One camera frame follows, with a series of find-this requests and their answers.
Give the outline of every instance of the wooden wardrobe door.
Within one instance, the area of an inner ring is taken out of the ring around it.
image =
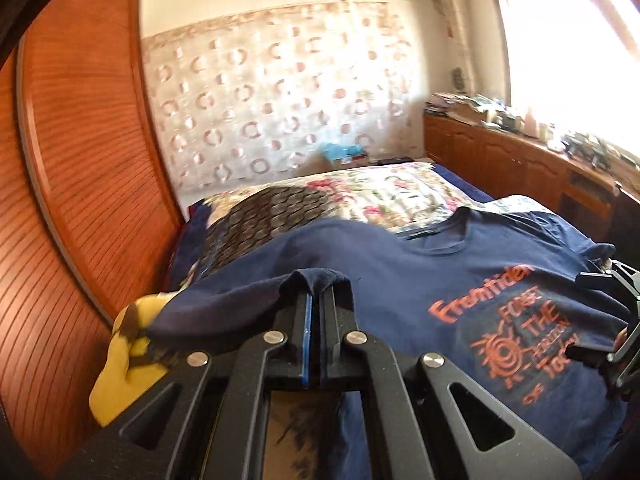
[[[110,333],[50,238],[22,160],[15,57],[0,71],[0,399],[34,465],[52,476],[97,429],[88,396]]]
[[[150,126],[138,4],[52,0],[18,62],[22,134],[44,215],[107,318],[159,292],[182,223]]]

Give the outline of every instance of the metal bolt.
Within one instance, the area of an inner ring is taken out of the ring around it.
[[[422,356],[422,364],[429,368],[440,368],[444,364],[444,357],[436,352],[427,352]]]
[[[269,332],[265,332],[263,337],[270,345],[277,345],[284,341],[284,334],[279,330],[270,330]]]
[[[193,366],[197,368],[199,366],[204,366],[209,362],[209,356],[204,352],[194,352],[187,356],[187,363],[189,366]]]
[[[354,330],[347,334],[346,339],[352,345],[361,345],[367,342],[367,334],[360,332],[359,330]]]

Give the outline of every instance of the wall-hanging object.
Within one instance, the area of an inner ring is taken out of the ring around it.
[[[322,142],[406,155],[414,48],[394,5],[342,0],[199,22],[143,40],[156,131],[176,189],[324,170]]]

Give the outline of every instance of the t-shirt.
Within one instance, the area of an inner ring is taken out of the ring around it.
[[[613,247],[545,213],[459,208],[429,232],[407,239],[355,221],[314,221],[178,294],[150,336],[236,330],[273,308],[292,277],[318,293],[346,276],[361,330],[406,354],[443,354],[587,475],[606,455],[625,406],[607,401],[598,373],[569,361],[564,349],[611,345],[626,325],[623,305],[574,283]],[[357,396],[345,396],[326,461],[336,479],[370,478]]]

